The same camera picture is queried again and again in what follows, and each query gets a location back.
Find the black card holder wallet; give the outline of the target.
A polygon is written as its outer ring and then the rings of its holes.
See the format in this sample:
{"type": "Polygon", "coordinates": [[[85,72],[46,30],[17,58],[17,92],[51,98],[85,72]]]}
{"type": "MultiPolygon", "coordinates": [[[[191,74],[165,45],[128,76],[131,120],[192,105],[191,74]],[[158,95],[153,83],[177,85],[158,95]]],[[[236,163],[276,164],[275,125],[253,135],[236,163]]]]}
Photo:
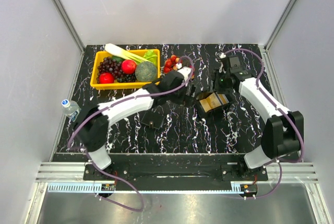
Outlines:
{"type": "Polygon", "coordinates": [[[160,129],[163,123],[164,116],[151,111],[146,111],[143,115],[141,123],[148,126],[150,129],[160,129]]]}

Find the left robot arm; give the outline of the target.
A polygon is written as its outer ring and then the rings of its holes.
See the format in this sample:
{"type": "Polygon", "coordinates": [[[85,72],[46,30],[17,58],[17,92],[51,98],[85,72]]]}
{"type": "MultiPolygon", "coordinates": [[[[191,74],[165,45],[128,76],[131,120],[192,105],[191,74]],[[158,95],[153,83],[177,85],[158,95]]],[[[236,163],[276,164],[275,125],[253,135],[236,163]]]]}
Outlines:
{"type": "Polygon", "coordinates": [[[167,101],[183,100],[181,92],[189,82],[193,71],[189,67],[183,67],[177,71],[171,71],[163,78],[144,85],[136,92],[120,99],[100,103],[84,111],[74,126],[74,133],[70,140],[78,137],[85,146],[87,156],[96,165],[95,174],[103,180],[109,179],[113,174],[111,158],[105,147],[106,140],[103,133],[118,121],[147,111],[167,101]]]}

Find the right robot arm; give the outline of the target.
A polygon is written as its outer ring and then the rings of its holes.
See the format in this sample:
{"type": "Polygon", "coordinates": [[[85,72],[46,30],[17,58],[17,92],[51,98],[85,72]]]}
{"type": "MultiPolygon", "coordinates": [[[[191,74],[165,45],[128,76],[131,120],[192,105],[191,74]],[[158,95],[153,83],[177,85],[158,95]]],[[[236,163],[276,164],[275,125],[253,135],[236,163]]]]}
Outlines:
{"type": "Polygon", "coordinates": [[[251,179],[256,174],[256,168],[272,160],[304,150],[303,115],[280,104],[252,73],[214,70],[211,79],[215,92],[235,90],[256,109],[265,123],[260,146],[245,154],[244,163],[237,167],[241,179],[251,179]]]}

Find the black card box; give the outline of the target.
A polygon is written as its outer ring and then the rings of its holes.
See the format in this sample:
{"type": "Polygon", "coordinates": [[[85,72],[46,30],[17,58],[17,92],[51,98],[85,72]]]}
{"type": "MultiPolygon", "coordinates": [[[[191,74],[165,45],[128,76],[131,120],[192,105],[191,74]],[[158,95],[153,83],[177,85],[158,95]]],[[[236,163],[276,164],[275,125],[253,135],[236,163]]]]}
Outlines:
{"type": "Polygon", "coordinates": [[[195,96],[194,106],[200,118],[207,118],[213,112],[228,109],[234,103],[229,94],[202,92],[195,96]]]}

